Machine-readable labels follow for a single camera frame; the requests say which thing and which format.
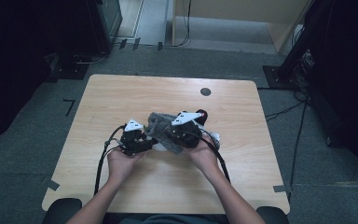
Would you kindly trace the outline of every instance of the furry gray object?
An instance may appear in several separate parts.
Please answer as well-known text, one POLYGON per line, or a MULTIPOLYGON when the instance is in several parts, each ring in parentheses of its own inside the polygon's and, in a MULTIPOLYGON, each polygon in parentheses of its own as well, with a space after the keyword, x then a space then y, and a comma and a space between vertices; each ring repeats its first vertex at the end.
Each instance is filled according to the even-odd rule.
POLYGON ((147 119, 148 125, 145 128, 146 136, 153 137, 158 140, 169 151, 176 154, 182 152, 182 148, 176 145, 171 139, 165 134, 167 131, 170 132, 172 128, 171 122, 176 119, 177 116, 170 114, 160 114, 153 112, 147 119))

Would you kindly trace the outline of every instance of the person's left arm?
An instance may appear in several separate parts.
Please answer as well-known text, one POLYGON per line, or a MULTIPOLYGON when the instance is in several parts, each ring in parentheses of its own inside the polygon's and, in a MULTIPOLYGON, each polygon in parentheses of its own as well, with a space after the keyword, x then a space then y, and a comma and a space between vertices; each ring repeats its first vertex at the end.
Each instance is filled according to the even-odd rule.
POLYGON ((106 183, 67 223, 102 223, 103 217, 121 185, 130 175, 135 163, 145 155, 145 152, 142 152, 129 157, 120 150, 117 148, 107 155, 109 177, 106 183))

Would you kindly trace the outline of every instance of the person's right arm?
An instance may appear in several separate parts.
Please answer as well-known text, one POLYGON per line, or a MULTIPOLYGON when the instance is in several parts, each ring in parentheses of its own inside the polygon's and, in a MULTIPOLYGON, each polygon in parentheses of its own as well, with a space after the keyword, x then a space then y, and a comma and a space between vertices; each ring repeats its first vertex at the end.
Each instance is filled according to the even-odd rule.
MULTIPOLYGON (((204 135, 203 137, 209 142, 212 142, 208 136, 204 135)), ((226 177, 218 167, 216 156, 206 143, 200 141, 195 148, 185 148, 185 153, 202 171, 216 190, 230 224, 265 223, 254 208, 248 204, 226 180, 226 177)))

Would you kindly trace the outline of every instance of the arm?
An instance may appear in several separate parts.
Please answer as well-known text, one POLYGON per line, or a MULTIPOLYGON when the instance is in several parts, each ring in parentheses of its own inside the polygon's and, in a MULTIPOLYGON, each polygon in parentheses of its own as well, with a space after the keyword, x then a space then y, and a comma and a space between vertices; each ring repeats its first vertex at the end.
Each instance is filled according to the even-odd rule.
MULTIPOLYGON (((203 137, 212 142, 208 136, 204 135, 203 137)), ((218 167, 216 156, 208 145, 200 141, 195 148, 185 148, 185 153, 216 190, 217 196, 226 211, 229 223, 264 223, 264 220, 254 208, 226 180, 218 167)))
POLYGON ((124 180, 130 175, 135 163, 145 155, 145 152, 128 157, 113 150, 107 155, 109 177, 98 193, 82 207, 67 223, 102 223, 103 217, 115 198, 124 180))

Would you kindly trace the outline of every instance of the wooden desk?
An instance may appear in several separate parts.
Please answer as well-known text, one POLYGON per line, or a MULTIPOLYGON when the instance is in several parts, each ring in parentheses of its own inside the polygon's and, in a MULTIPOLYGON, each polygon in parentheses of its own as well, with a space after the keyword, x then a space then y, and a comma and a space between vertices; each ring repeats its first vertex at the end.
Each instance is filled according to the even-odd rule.
MULTIPOLYGON (((173 44, 175 43, 176 16, 187 16, 188 1, 174 0, 173 44)), ((312 0, 193 0, 190 17, 266 22, 274 47, 281 52, 290 34, 300 24, 312 2, 312 0)))
MULTIPOLYGON (((151 112, 176 115, 205 109, 205 128, 220 133, 221 154, 232 185, 254 208, 269 205, 289 212, 285 192, 274 192, 282 178, 254 82, 176 77, 94 75, 76 112, 43 201, 92 198, 103 143, 130 119, 147 125, 151 112), (210 96, 200 93, 212 91, 210 96)), ((109 212, 223 214, 213 187, 187 156, 150 150, 125 182, 109 212)), ((101 176, 107 179, 107 161, 101 176)))

